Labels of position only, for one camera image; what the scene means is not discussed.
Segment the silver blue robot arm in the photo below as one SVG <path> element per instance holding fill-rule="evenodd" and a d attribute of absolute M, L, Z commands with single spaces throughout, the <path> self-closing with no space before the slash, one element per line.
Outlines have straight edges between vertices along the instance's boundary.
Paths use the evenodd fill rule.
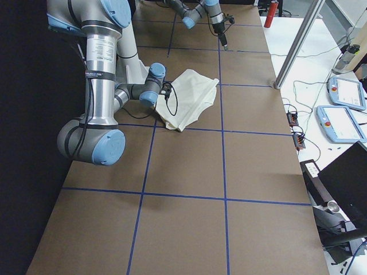
<path fill-rule="evenodd" d="M 110 166 L 126 144 L 115 112 L 130 100 L 153 107 L 166 69 L 139 59 L 127 1 L 48 1 L 47 16 L 53 30 L 87 40 L 85 111 L 63 126 L 58 149 L 72 160 Z"/>
<path fill-rule="evenodd" d="M 181 17 L 183 24 L 188 29 L 193 28 L 200 19 L 206 18 L 212 35 L 219 39 L 224 50 L 228 50 L 225 33 L 235 23 L 235 19 L 234 16 L 222 12 L 220 1 L 198 1 L 193 9 L 183 1 L 166 0 L 163 3 Z"/>

